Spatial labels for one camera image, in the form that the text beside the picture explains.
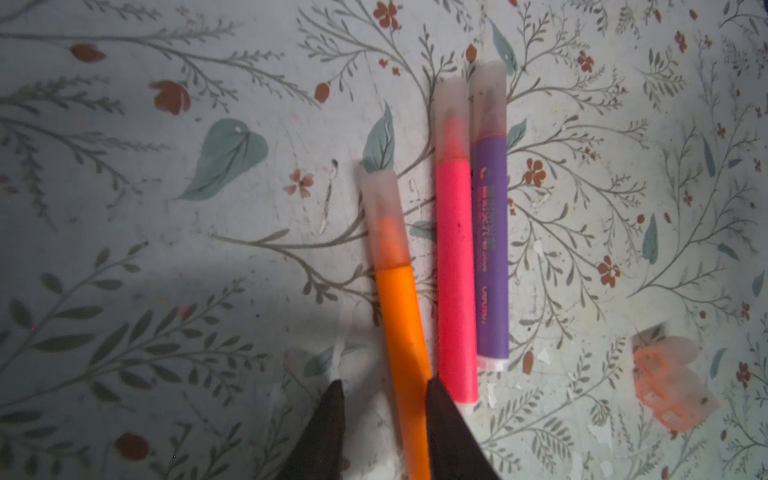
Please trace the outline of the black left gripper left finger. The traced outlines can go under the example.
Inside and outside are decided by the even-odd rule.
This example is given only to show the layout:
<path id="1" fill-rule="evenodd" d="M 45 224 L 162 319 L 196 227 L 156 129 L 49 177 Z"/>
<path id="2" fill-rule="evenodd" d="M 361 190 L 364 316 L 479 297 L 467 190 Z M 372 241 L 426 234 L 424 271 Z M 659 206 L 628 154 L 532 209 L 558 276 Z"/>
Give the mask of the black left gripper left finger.
<path id="1" fill-rule="evenodd" d="M 334 380 L 321 396 L 277 479 L 340 479 L 345 427 L 343 384 Z"/>

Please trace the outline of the pink red marker pen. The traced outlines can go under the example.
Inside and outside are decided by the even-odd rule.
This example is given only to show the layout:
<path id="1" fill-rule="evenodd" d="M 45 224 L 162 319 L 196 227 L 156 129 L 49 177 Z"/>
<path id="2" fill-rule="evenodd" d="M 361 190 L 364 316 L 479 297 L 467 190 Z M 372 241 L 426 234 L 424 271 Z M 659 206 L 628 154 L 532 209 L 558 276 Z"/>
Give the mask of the pink red marker pen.
<path id="1" fill-rule="evenodd" d="M 434 96 L 438 376 L 463 414 L 478 402 L 469 90 L 454 77 Z"/>

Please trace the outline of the bright orange marker pen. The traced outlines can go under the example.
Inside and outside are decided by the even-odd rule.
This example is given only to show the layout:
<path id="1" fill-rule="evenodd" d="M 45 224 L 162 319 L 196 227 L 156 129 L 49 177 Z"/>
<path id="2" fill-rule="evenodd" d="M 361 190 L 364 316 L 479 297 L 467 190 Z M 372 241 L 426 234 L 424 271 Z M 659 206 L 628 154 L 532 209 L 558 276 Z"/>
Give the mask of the bright orange marker pen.
<path id="1" fill-rule="evenodd" d="M 431 369 L 398 182 L 394 172 L 360 177 L 396 412 L 410 479 L 431 477 L 425 396 Z"/>

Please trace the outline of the purple marker pen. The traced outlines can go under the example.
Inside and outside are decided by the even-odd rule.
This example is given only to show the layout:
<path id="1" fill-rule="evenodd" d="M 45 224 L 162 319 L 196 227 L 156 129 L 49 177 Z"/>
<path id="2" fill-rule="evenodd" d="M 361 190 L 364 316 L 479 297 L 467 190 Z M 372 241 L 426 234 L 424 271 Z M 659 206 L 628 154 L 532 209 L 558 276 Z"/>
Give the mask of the purple marker pen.
<path id="1" fill-rule="evenodd" d="M 503 371 L 510 355 L 506 78 L 505 63 L 495 61 L 470 81 L 477 355 L 490 372 Z"/>

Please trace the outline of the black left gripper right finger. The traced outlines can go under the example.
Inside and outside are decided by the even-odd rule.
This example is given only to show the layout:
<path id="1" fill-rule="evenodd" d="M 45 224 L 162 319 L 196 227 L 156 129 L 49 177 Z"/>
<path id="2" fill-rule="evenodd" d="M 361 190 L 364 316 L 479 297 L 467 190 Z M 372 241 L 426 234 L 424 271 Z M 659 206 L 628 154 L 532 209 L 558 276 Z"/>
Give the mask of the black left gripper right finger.
<path id="1" fill-rule="evenodd" d="M 426 420 L 433 479 L 500 479 L 439 377 L 427 383 Z"/>

